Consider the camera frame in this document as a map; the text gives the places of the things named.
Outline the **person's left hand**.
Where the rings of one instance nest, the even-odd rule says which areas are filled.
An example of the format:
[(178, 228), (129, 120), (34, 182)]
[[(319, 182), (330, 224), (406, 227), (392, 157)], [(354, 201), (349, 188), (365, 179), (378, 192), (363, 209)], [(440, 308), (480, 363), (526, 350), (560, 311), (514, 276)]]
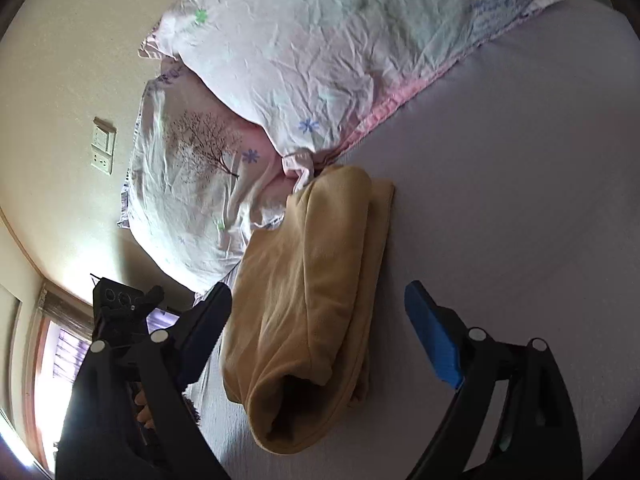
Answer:
[(137, 422), (145, 429), (154, 430), (155, 422), (151, 413), (148, 400), (146, 400), (145, 392), (140, 389), (134, 397), (134, 405), (137, 407)]

